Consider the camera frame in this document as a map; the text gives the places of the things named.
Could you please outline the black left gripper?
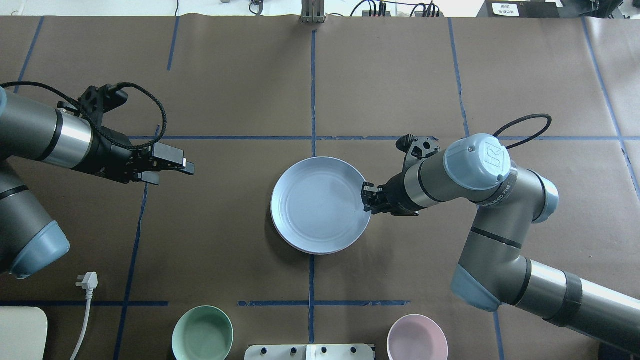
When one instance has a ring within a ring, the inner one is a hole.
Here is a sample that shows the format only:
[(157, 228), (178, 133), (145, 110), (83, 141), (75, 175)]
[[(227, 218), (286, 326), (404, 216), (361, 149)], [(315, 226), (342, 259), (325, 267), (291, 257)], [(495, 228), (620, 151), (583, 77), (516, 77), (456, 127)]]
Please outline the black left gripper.
[(185, 151), (180, 148), (157, 142), (151, 147), (127, 149), (114, 145), (94, 129), (91, 135), (84, 157), (85, 174), (124, 184), (141, 182), (148, 174), (159, 171), (195, 174), (195, 164), (186, 160)]

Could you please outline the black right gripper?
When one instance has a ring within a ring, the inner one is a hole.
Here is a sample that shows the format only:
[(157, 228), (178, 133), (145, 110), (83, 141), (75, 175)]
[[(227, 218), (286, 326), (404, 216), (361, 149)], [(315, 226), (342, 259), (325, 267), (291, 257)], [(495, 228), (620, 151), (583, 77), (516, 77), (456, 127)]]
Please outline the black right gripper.
[(363, 182), (361, 200), (364, 212), (371, 212), (373, 215), (419, 216), (419, 206), (407, 193), (405, 174), (403, 173), (393, 176), (386, 184), (378, 187), (375, 187), (373, 183)]

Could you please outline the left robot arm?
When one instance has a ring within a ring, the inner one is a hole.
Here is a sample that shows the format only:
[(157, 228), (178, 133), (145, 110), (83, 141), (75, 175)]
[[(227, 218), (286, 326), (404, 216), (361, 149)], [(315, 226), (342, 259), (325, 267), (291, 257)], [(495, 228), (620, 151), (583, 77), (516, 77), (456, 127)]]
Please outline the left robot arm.
[[(135, 89), (158, 107), (158, 133), (135, 145), (103, 118)], [(163, 104), (132, 82), (89, 86), (78, 98), (41, 82), (1, 84), (1, 272), (25, 280), (70, 251), (61, 226), (38, 195), (62, 185), (62, 171), (115, 183), (157, 185), (162, 171), (188, 176), (195, 165), (180, 148), (162, 142), (168, 117)]]

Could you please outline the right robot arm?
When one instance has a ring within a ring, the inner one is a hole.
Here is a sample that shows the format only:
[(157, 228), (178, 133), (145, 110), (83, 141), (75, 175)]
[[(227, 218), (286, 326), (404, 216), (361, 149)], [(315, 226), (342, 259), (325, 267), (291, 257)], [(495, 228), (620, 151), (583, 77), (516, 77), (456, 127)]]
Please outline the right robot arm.
[(639, 355), (639, 301), (522, 255), (533, 224), (559, 205), (555, 184), (512, 161), (494, 136), (477, 133), (439, 148), (429, 137), (398, 139), (402, 171), (387, 183), (364, 182), (364, 210), (416, 216), (455, 199), (476, 205), (452, 292), (474, 308), (496, 312), (510, 305), (549, 324)]

